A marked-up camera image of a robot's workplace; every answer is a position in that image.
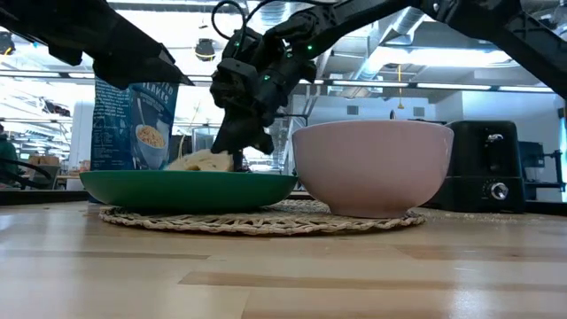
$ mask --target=green plate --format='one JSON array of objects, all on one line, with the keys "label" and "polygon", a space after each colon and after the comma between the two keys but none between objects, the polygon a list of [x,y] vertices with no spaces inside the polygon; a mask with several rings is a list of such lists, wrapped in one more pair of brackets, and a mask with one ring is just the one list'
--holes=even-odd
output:
[{"label": "green plate", "polygon": [[223,213],[287,198],[294,176],[227,172],[94,171],[81,173],[92,197],[114,206]]}]

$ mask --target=desk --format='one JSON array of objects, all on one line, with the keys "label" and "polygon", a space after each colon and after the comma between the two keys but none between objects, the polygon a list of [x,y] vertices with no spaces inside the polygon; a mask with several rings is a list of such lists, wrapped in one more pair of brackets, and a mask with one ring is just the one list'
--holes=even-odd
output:
[{"label": "desk", "polygon": [[0,308],[5,318],[567,318],[567,219],[422,212],[424,225],[377,234],[224,237],[115,226],[85,202],[0,207]]}]

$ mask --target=person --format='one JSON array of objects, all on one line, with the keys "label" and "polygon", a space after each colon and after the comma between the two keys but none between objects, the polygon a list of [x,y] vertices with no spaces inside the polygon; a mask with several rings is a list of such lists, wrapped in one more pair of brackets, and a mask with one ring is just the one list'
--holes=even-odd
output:
[{"label": "person", "polygon": [[15,164],[3,163],[2,160],[18,160],[16,148],[12,142],[8,141],[8,136],[4,133],[4,126],[0,124],[0,183],[12,184],[12,179],[2,173],[18,173],[18,166]]}]

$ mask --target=cereal bowl image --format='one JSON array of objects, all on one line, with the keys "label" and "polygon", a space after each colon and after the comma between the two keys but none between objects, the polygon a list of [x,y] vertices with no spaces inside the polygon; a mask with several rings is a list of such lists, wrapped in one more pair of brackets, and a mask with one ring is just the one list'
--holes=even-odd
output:
[{"label": "cereal bowl image", "polygon": [[157,129],[143,124],[136,126],[136,138],[148,167],[159,169],[167,154],[165,138]]}]

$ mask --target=bowl rim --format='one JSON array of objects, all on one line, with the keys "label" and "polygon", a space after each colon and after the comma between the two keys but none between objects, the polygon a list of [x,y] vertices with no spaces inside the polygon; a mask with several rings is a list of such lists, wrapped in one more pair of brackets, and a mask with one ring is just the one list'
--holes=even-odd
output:
[{"label": "bowl rim", "polygon": [[446,131],[448,134],[453,135],[453,130],[448,127],[447,125],[441,125],[438,123],[430,123],[426,121],[410,121],[410,120],[387,120],[387,119],[377,119],[377,120],[344,120],[344,121],[333,121],[327,123],[318,123],[310,126],[305,126],[303,128],[298,128],[293,135],[300,132],[311,131],[314,129],[322,129],[328,128],[333,126],[341,126],[341,125],[349,125],[349,124],[369,124],[369,123],[390,123],[390,125],[414,125],[414,126],[422,126],[424,128],[435,128]]}]

